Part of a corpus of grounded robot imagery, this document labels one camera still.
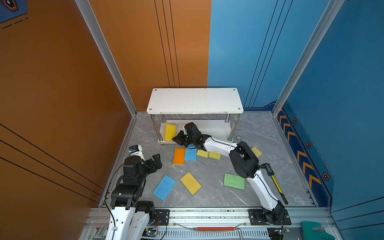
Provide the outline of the thick yellow sponge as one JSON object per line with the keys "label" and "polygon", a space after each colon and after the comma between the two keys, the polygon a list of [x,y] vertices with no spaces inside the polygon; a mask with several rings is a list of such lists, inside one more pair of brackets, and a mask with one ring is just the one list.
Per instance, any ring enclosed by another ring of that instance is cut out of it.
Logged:
{"label": "thick yellow sponge", "polygon": [[173,124],[165,124],[165,142],[172,142],[173,138],[176,136],[176,126]]}

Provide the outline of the white two-tier shelf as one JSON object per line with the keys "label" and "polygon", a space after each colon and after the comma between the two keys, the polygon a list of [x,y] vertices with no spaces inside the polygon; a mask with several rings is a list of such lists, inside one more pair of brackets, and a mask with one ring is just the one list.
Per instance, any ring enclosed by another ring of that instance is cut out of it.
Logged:
{"label": "white two-tier shelf", "polygon": [[202,133],[232,142],[243,112],[236,88],[155,88],[147,107],[160,144],[173,143],[165,140],[167,124],[174,125],[178,133],[193,121],[182,118],[185,115],[224,115],[223,120],[195,119],[195,124]]}

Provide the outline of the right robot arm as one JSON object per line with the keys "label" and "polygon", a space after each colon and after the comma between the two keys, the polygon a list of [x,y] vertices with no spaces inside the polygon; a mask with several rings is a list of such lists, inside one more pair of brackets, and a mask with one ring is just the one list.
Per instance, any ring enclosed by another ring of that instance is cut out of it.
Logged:
{"label": "right robot arm", "polygon": [[202,134],[193,122],[186,124],[184,130],[173,137],[172,141],[186,148],[193,145],[198,150],[214,152],[230,158],[237,175],[247,180],[257,194],[264,221],[269,225],[292,224],[288,211],[266,183],[259,159],[247,143],[217,140],[210,135]]}

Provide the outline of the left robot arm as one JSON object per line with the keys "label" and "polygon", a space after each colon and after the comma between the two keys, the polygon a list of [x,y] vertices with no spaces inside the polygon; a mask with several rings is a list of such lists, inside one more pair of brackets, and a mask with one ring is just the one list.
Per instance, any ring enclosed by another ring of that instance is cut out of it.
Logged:
{"label": "left robot arm", "polygon": [[111,194],[110,223],[107,240],[140,240],[145,228],[155,219],[152,201],[140,201],[149,174],[162,168],[160,154],[143,160],[129,156],[123,164],[123,175]]}

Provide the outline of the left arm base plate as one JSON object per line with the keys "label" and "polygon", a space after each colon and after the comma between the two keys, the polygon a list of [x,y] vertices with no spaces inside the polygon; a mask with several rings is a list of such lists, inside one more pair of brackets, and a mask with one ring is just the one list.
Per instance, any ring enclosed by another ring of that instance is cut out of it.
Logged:
{"label": "left arm base plate", "polygon": [[155,209],[154,216],[150,218],[149,226],[168,226],[169,219],[169,209]]}

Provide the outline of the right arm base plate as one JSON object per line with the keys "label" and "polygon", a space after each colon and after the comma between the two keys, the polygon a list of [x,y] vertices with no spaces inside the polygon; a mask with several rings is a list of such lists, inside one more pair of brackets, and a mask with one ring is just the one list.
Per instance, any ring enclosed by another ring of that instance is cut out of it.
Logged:
{"label": "right arm base plate", "polygon": [[292,224],[291,218],[286,209],[283,209],[283,211],[279,215],[274,215],[274,212],[267,211],[264,209],[249,209],[248,214],[252,226],[290,226]]}

